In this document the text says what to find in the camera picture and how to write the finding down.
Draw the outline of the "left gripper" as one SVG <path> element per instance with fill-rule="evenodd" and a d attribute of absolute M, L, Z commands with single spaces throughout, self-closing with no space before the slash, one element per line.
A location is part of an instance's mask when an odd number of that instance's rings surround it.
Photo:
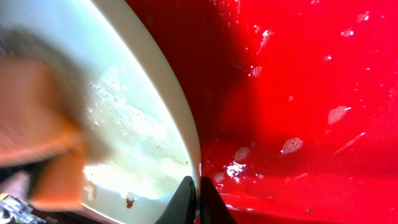
<path fill-rule="evenodd" d="M 30 204 L 44 165 L 45 162 L 36 162 L 1 168 L 1 223 L 58 223 L 57 219 L 39 213 Z"/>

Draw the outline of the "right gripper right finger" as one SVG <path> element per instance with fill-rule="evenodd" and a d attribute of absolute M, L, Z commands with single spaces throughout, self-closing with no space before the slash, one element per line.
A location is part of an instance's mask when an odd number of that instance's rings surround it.
<path fill-rule="evenodd" d="M 200 223 L 237 224 L 209 177 L 201 177 Z"/>

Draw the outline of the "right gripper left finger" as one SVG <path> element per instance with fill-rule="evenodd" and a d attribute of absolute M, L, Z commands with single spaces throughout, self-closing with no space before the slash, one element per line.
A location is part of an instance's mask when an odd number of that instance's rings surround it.
<path fill-rule="evenodd" d="M 192 177 L 186 176 L 155 224 L 194 224 L 196 205 L 194 181 Z"/>

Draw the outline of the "orange green scrub sponge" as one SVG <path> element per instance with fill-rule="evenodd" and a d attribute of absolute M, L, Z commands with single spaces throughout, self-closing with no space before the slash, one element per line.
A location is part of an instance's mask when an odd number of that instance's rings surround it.
<path fill-rule="evenodd" d="M 30 165 L 27 201 L 43 211 L 82 208 L 86 142 L 45 63 L 1 58 L 1 167 Z"/>

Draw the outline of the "white plate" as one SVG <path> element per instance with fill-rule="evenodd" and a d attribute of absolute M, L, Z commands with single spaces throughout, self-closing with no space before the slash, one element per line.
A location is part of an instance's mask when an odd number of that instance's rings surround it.
<path fill-rule="evenodd" d="M 155 223 L 200 145 L 167 59 L 124 1 L 1 0 L 1 52 L 47 62 L 90 156 L 82 204 L 117 223 Z"/>

